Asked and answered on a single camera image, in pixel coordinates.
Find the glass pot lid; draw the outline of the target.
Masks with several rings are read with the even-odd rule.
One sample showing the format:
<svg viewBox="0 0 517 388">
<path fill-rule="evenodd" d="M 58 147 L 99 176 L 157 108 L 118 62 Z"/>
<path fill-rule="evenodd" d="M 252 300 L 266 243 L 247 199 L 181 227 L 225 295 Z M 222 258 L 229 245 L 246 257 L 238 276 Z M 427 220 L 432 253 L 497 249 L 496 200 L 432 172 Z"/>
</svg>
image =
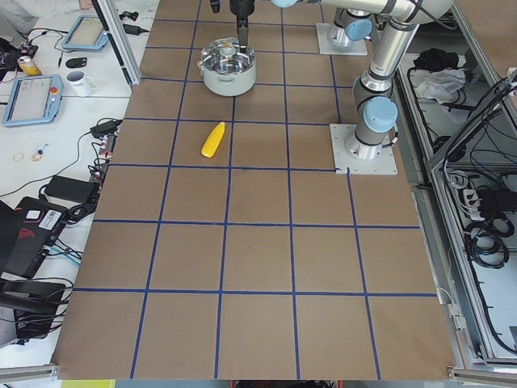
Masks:
<svg viewBox="0 0 517 388">
<path fill-rule="evenodd" d="M 215 74 L 233 75 L 242 74 L 255 64 L 255 52 L 247 46 L 245 52 L 239 51 L 236 37 L 214 40 L 202 50 L 198 67 Z"/>
</svg>

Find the white electric cooking pot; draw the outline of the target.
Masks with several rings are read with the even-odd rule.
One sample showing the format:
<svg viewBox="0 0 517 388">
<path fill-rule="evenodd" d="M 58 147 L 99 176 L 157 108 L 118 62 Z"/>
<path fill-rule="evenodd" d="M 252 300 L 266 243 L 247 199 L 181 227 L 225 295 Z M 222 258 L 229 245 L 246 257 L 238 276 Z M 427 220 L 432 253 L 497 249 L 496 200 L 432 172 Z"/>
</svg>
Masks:
<svg viewBox="0 0 517 388">
<path fill-rule="evenodd" d="M 236 37 L 210 42 L 203 48 L 197 65 L 205 86 L 218 95 L 242 95 L 256 80 L 254 49 L 247 46 L 241 53 Z"/>
</svg>

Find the yellow corn cob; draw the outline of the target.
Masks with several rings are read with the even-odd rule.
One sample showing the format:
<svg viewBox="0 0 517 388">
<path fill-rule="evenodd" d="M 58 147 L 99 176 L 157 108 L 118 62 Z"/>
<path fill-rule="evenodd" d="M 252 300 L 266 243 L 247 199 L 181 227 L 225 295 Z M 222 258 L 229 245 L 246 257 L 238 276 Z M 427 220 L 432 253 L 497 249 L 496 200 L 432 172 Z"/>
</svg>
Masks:
<svg viewBox="0 0 517 388">
<path fill-rule="evenodd" d="M 205 143 L 201 148 L 201 154 L 205 158 L 212 158 L 216 153 L 219 145 L 225 135 L 225 122 L 217 124 L 210 134 L 207 136 Z"/>
</svg>

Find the upper blue teach pendant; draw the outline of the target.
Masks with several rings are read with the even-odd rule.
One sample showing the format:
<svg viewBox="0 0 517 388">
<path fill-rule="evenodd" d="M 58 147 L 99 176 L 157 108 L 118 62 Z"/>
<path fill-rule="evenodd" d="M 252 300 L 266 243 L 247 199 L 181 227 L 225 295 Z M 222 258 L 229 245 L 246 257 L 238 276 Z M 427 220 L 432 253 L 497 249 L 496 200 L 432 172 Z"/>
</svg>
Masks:
<svg viewBox="0 0 517 388">
<path fill-rule="evenodd" d="M 94 52 L 101 50 L 108 42 L 99 17 L 81 15 L 61 42 L 61 47 L 67 51 Z"/>
</svg>

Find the blue teach pendant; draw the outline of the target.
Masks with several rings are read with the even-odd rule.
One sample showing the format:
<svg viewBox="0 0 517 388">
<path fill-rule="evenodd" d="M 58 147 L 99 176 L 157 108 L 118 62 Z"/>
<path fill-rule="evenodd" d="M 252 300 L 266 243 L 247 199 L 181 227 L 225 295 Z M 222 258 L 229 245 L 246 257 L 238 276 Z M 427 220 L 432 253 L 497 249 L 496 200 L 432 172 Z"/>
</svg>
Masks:
<svg viewBox="0 0 517 388">
<path fill-rule="evenodd" d="M 81 15 L 61 42 L 61 47 L 67 51 L 94 52 L 101 50 L 108 42 L 99 17 Z"/>
<path fill-rule="evenodd" d="M 46 124 L 59 112 L 63 82 L 59 75 L 15 79 L 2 124 L 9 127 Z"/>
</svg>

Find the black computer mouse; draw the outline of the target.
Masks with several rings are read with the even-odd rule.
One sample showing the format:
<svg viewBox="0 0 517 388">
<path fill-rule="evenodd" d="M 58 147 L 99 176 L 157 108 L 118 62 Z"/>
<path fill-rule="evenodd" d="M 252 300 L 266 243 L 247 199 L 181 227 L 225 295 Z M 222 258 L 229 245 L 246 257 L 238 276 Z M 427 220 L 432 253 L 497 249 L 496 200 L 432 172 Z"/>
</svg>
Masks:
<svg viewBox="0 0 517 388">
<path fill-rule="evenodd" d="M 74 57 L 70 58 L 65 62 L 65 66 L 68 69 L 80 69 L 85 67 L 87 64 L 87 58 L 86 57 Z"/>
</svg>

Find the white mug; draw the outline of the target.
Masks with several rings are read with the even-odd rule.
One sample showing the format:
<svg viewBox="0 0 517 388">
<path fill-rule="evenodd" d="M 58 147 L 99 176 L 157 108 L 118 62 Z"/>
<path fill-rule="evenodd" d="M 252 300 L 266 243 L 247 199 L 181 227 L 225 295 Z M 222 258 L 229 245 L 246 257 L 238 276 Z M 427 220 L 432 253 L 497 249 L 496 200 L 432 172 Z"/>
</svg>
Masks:
<svg viewBox="0 0 517 388">
<path fill-rule="evenodd" d="M 80 97 L 92 95 L 98 87 L 92 76 L 78 70 L 68 73 L 66 80 Z"/>
</svg>

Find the small black power adapter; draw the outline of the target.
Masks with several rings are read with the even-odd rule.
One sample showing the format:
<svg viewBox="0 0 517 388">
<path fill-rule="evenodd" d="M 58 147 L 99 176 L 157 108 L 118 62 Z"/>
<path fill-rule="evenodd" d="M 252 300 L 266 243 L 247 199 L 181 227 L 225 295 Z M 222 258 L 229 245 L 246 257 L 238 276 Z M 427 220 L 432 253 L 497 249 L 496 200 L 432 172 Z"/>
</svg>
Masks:
<svg viewBox="0 0 517 388">
<path fill-rule="evenodd" d="M 90 134 L 95 138 L 111 135 L 118 130 L 122 122 L 122 120 L 110 119 L 103 123 L 97 123 L 90 128 Z"/>
</svg>

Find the black cloth bundle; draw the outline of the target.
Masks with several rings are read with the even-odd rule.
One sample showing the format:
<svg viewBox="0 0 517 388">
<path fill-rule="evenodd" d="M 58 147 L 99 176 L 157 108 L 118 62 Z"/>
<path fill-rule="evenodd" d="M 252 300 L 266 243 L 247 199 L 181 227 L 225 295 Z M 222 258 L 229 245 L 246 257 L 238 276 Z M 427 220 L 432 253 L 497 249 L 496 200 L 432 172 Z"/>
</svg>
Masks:
<svg viewBox="0 0 517 388">
<path fill-rule="evenodd" d="M 456 69 L 459 57 L 456 53 L 448 53 L 440 48 L 429 48 L 414 60 L 416 69 L 439 72 L 445 69 Z"/>
</svg>

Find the white crumpled cloth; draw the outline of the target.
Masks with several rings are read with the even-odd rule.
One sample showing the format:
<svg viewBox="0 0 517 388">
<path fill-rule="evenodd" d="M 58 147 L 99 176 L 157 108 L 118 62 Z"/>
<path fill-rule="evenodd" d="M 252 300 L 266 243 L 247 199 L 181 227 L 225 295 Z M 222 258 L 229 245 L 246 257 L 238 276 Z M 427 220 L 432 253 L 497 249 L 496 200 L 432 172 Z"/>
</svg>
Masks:
<svg viewBox="0 0 517 388">
<path fill-rule="evenodd" d="M 420 99 L 434 99 L 438 103 L 451 103 L 465 84 L 463 70 L 441 70 L 427 75 L 416 87 Z"/>
</svg>

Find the yellow drink can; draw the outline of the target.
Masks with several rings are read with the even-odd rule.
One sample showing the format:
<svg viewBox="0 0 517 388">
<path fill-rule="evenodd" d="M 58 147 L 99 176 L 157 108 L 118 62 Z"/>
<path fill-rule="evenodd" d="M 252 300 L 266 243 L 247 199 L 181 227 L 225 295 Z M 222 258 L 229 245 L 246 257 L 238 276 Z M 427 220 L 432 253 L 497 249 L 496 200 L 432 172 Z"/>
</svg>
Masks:
<svg viewBox="0 0 517 388">
<path fill-rule="evenodd" d="M 40 68 L 34 62 L 34 60 L 29 56 L 19 57 L 17 60 L 19 68 L 27 75 L 27 76 L 40 76 L 42 74 Z"/>
</svg>

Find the lower blue teach pendant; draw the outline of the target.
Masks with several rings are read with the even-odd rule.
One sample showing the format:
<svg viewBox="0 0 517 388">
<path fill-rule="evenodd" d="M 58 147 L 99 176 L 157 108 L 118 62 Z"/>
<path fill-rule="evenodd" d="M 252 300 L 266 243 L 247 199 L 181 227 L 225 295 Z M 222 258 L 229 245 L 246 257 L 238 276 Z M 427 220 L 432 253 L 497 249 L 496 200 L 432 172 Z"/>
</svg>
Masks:
<svg viewBox="0 0 517 388">
<path fill-rule="evenodd" d="M 59 112 L 63 82 L 59 75 L 15 79 L 2 124 L 9 127 L 46 124 Z"/>
</svg>

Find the black power adapter brick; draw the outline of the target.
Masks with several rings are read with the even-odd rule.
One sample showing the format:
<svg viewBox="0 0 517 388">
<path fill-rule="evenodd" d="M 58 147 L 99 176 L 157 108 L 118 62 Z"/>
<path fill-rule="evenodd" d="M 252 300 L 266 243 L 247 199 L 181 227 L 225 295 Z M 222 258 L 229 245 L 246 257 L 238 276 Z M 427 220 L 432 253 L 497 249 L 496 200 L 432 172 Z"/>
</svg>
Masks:
<svg viewBox="0 0 517 388">
<path fill-rule="evenodd" d="M 46 185 L 44 194 L 81 204 L 92 200 L 98 190 L 98 183 L 54 175 Z"/>
</svg>

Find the black laptop with sticker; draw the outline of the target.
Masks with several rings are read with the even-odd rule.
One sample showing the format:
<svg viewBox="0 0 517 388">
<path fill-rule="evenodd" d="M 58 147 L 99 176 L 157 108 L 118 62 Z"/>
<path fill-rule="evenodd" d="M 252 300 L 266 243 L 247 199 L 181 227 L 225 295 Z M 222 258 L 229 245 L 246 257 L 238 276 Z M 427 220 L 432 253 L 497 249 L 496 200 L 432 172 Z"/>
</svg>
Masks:
<svg viewBox="0 0 517 388">
<path fill-rule="evenodd" d="M 1 203 L 1 269 L 32 278 L 68 220 L 64 206 L 25 196 L 16 208 Z"/>
</svg>

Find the aluminium frame post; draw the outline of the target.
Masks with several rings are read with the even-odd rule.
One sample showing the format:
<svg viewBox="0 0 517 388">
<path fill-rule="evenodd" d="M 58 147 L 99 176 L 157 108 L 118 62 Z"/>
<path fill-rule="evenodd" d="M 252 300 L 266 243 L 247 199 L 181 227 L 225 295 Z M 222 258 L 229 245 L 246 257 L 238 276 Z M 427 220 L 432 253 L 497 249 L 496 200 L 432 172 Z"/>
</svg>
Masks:
<svg viewBox="0 0 517 388">
<path fill-rule="evenodd" d="M 133 87 L 140 83 L 141 71 L 112 0 L 93 0 L 93 7 L 119 62 L 127 84 Z"/>
</svg>

